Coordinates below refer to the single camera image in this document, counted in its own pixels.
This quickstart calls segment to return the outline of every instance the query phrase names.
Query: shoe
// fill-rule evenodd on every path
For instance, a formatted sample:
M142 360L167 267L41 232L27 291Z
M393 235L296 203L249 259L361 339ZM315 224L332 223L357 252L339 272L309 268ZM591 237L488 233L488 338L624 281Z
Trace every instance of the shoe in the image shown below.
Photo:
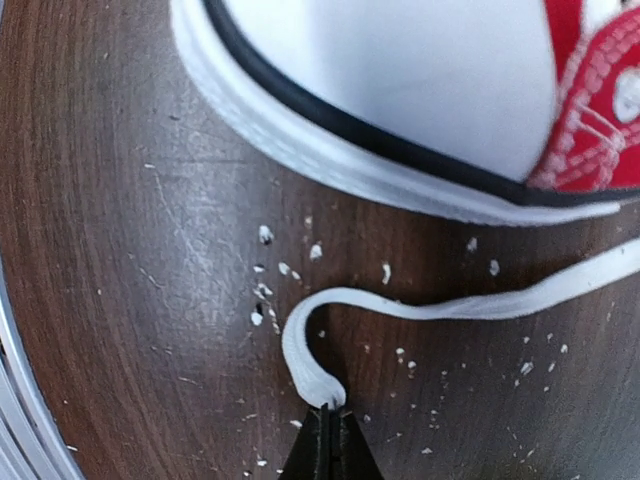
M172 0L198 89L281 164L376 202L548 225L640 194L640 8Z

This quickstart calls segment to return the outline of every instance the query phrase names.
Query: wood grain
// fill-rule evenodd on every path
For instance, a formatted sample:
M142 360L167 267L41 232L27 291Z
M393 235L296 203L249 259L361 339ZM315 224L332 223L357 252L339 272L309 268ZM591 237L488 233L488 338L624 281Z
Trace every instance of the wood grain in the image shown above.
M498 292L640 233L634 205L557 228L489 229L287 171L203 102L164 1L8 1L0 65L8 287L40 387L89 479L276 478L305 405L268 316L250 321L258 282L274 291L282 326L323 288L413 303ZM269 246L261 224L275 233ZM315 242L324 256L311 262ZM418 324L331 306L310 338L358 417L371 417L363 430L389 479L632 479L637 285L496 323ZM527 361L534 369L522 376Z

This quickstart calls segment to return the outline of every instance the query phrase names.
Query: shoe sole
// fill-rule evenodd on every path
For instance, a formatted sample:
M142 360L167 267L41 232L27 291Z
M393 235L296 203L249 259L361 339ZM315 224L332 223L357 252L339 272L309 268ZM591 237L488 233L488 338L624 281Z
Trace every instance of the shoe sole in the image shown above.
M542 226L611 215L619 202L520 206L354 146L284 106L235 61L202 0L171 0L176 45L198 90L258 150L306 177L375 202L486 225Z

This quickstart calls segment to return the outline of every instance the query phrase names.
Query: white shoelace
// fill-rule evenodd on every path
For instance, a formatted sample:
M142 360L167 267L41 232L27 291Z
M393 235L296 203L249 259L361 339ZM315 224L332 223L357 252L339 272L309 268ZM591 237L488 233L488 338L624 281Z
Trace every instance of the white shoelace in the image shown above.
M640 272L640 238L577 263L519 291L410 306L353 288L323 290L300 302L289 315L282 351L298 394L309 404L336 409L347 401L337 378L315 360L306 338L309 316L319 306L340 303L406 320L506 320L524 317L598 290Z

